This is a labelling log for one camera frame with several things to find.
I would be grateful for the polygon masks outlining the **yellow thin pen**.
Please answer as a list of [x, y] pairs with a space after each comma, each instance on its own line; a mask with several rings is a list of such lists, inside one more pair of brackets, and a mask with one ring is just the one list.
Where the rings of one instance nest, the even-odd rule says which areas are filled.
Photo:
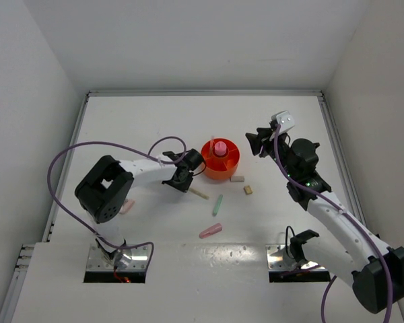
[[206, 194], [204, 194], [204, 193], [202, 193], [202, 192], [200, 192], [199, 190], [196, 190], [196, 189], [194, 189], [194, 188], [189, 188], [189, 192], [191, 192], [192, 194], [195, 194], [195, 195], [201, 197], [202, 199], [209, 200], [209, 196], [208, 196], [208, 195], [206, 195]]

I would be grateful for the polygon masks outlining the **pink capped clear tube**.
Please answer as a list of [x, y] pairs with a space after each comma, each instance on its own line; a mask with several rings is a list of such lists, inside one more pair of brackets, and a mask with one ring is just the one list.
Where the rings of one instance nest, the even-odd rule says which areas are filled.
[[223, 157], [227, 154], [228, 147], [224, 141], [218, 141], [213, 146], [213, 154], [217, 157]]

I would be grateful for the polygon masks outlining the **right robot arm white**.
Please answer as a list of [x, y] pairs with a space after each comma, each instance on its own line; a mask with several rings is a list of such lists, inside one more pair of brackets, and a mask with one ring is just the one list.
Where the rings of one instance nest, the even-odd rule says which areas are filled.
[[395, 302], [404, 298], [404, 247], [393, 248], [362, 225], [341, 204], [316, 170], [319, 143], [296, 139], [279, 127], [258, 128], [246, 133], [253, 155], [271, 157], [288, 180], [294, 202], [318, 219], [344, 251], [324, 246], [321, 235], [307, 229], [291, 238], [289, 251], [296, 262], [316, 262], [347, 283], [369, 312], [391, 314]]

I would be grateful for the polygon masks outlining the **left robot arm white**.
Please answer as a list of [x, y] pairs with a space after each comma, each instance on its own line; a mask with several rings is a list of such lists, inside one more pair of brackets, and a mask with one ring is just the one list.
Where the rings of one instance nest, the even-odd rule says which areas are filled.
[[90, 216], [96, 243], [111, 264], [118, 265], [131, 254], [119, 250], [127, 243], [118, 219], [129, 191], [160, 182], [186, 193], [195, 170], [203, 164], [203, 156], [195, 149], [179, 154], [166, 151], [153, 160], [119, 161], [105, 155], [97, 161], [77, 185], [75, 197]]

